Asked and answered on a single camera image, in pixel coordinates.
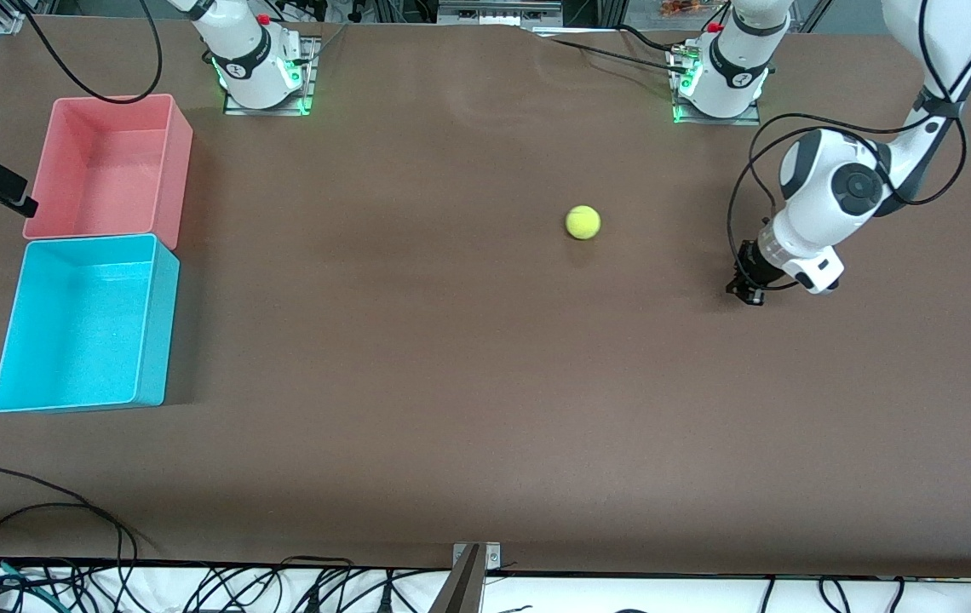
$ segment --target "yellow tennis ball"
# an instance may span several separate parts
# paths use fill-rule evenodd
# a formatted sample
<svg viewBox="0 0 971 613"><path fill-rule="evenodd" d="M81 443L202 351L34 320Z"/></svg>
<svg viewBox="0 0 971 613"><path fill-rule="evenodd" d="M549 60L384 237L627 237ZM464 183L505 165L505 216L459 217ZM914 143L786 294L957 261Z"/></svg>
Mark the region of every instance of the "yellow tennis ball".
<svg viewBox="0 0 971 613"><path fill-rule="evenodd" d="M574 239L588 240L599 233L599 213L590 206L574 206L565 216L565 229Z"/></svg>

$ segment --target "plastic bin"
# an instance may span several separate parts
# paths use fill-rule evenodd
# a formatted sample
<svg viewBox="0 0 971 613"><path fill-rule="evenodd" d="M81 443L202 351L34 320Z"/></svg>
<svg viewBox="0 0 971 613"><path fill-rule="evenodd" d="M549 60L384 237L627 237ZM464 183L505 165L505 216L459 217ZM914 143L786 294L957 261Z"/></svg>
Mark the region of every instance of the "plastic bin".
<svg viewBox="0 0 971 613"><path fill-rule="evenodd" d="M27 239L151 232L174 249L193 129L175 98L132 105L55 100L31 195Z"/></svg>
<svg viewBox="0 0 971 613"><path fill-rule="evenodd" d="M27 245L0 412L164 402L179 261L154 234Z"/></svg>

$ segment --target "pink plastic container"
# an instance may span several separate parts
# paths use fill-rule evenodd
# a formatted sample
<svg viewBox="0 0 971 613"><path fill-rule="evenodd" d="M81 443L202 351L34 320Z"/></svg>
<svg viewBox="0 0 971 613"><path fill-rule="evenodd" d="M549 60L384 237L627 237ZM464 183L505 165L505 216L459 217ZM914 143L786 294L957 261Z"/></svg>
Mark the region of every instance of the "pink plastic container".
<svg viewBox="0 0 971 613"><path fill-rule="evenodd" d="M179 239L193 129L175 98L132 105L60 98L50 112L31 195L38 212L26 239L151 232Z"/></svg>

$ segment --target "blue bin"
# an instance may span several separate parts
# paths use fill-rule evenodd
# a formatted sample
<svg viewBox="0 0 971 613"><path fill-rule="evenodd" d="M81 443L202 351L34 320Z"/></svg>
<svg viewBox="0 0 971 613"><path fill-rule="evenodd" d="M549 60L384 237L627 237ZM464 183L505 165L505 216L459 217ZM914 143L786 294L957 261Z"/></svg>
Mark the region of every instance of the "blue bin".
<svg viewBox="0 0 971 613"><path fill-rule="evenodd" d="M32 241L0 364L0 412L164 402L179 261L154 234Z"/></svg>

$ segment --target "brown table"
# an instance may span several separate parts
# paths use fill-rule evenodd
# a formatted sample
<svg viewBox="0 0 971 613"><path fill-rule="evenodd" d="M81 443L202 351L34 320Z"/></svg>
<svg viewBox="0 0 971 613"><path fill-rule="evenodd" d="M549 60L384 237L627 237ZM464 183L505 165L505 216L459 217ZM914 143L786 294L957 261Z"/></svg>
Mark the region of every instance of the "brown table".
<svg viewBox="0 0 971 613"><path fill-rule="evenodd" d="M44 22L94 87L147 84L141 20ZM753 132L673 124L652 69L510 27L352 27L313 116L224 117L196 32L159 27L194 128L169 402L0 415L0 465L155 558L443 565L481 539L516 568L971 575L971 156L843 245L835 295L748 309L724 209ZM778 63L767 117L894 125L921 85L882 37L790 36ZM0 40L0 162L34 175L79 94L30 30ZM564 236L578 203L594 241ZM739 236L762 213L747 186ZM0 207L0 349L20 225ZM0 513L46 498L0 478ZM112 546L72 513L0 532Z"/></svg>

